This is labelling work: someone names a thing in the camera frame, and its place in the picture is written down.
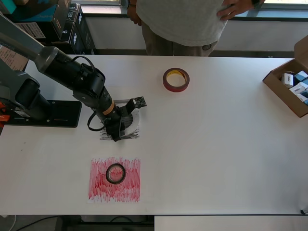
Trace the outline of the person right hand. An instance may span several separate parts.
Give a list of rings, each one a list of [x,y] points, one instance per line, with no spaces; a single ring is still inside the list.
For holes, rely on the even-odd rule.
[[[130,20],[138,25],[141,26],[141,19],[138,17],[137,13],[136,13],[136,7],[129,5],[128,9],[127,9],[127,16],[130,18]]]

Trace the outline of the person left hand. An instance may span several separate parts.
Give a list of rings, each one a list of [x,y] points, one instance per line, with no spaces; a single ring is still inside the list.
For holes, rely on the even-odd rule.
[[[217,16],[222,21],[228,21],[236,15],[242,14],[254,7],[251,0],[225,0],[222,6],[227,7],[217,12]]]

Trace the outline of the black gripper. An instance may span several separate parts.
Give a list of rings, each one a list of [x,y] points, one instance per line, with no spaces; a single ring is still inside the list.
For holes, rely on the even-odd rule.
[[[120,135],[133,131],[132,124],[133,116],[127,112],[127,109],[118,109],[104,123],[107,134],[111,135],[115,142],[121,140]]]

